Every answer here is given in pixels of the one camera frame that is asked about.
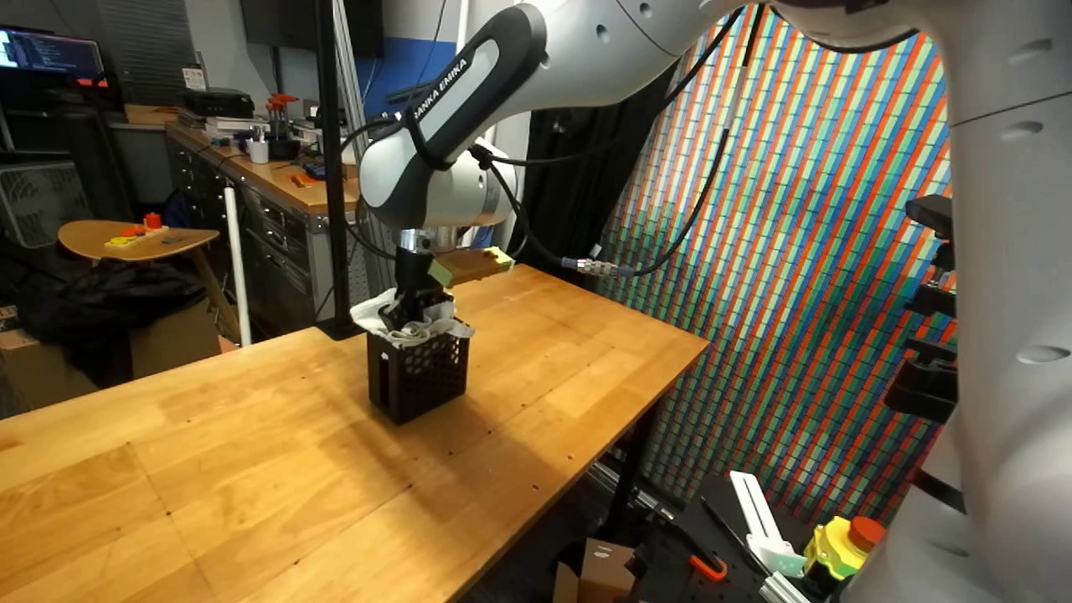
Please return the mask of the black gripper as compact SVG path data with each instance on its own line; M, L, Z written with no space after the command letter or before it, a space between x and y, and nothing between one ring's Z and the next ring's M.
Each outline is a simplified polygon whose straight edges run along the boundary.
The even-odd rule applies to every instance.
M396 293L382 312L393 332L408 320L424 320L431 304L441 304L450 292L429 275L437 256L437 240L424 226L402 226L396 244Z

